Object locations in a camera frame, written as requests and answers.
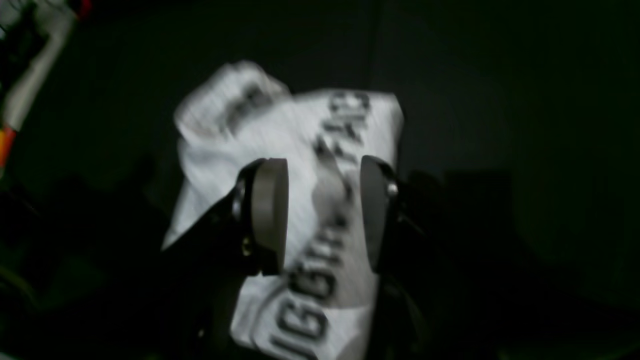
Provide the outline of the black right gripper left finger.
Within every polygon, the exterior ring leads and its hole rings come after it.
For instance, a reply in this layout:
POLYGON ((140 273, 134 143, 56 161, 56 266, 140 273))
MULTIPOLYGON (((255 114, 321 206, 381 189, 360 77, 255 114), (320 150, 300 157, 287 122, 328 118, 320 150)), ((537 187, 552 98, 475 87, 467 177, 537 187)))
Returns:
POLYGON ((260 158, 135 277, 131 299, 161 360, 215 360, 245 280, 284 268, 288 162, 260 158))

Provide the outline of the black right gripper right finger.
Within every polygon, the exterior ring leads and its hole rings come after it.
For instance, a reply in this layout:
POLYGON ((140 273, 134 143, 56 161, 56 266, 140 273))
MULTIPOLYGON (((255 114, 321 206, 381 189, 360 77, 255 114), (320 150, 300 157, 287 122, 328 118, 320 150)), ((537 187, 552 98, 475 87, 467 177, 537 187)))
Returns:
POLYGON ((553 283, 519 238, 503 171, 409 180, 374 156, 359 173, 380 277, 367 360, 637 360, 639 314, 553 283))

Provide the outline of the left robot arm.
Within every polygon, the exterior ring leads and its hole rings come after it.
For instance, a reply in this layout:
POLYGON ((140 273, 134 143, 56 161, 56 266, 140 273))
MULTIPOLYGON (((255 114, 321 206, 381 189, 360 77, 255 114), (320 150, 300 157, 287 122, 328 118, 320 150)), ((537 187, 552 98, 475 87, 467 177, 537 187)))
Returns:
POLYGON ((3 0, 0 39, 0 162, 4 170, 48 73, 93 0, 3 0))

